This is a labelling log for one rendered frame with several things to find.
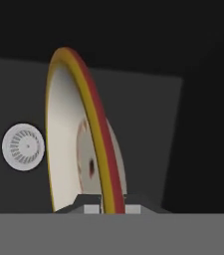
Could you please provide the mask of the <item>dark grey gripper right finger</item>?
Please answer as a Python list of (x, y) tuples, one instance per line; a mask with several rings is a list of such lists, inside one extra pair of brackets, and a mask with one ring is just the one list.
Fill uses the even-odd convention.
[(145, 195), (126, 194), (124, 196), (126, 214), (143, 214), (152, 211), (154, 213), (167, 213), (160, 205), (152, 203)]

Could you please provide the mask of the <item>white bowl red yellow rim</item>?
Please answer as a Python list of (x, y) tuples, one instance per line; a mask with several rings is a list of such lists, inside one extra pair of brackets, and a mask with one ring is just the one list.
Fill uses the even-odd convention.
[(57, 49), (49, 64), (45, 131), (52, 209), (93, 194), (102, 199), (103, 213), (124, 214), (127, 189), (118, 141), (86, 63), (69, 47)]

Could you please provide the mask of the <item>dark grey sink basin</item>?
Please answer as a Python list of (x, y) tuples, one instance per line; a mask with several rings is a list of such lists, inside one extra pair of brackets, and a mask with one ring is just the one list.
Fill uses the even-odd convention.
[[(145, 195), (162, 207), (181, 81), (137, 73), (93, 70), (107, 119), (121, 151), (127, 194)], [(51, 213), (47, 154), (21, 172), (4, 160), (1, 141), (12, 125), (35, 126), (46, 145), (48, 67), (0, 59), (0, 213)]]

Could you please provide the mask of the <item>white round sink drain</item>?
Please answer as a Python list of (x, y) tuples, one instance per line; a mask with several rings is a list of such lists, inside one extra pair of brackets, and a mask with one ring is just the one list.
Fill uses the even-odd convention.
[(40, 166), (45, 157), (46, 146), (43, 135), (35, 126), (19, 123), (5, 131), (1, 150), (10, 167), (27, 172)]

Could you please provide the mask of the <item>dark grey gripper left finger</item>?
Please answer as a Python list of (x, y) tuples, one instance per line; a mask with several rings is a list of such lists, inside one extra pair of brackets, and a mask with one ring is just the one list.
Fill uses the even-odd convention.
[(97, 194), (79, 194), (72, 205), (66, 206), (58, 213), (100, 214), (102, 197)]

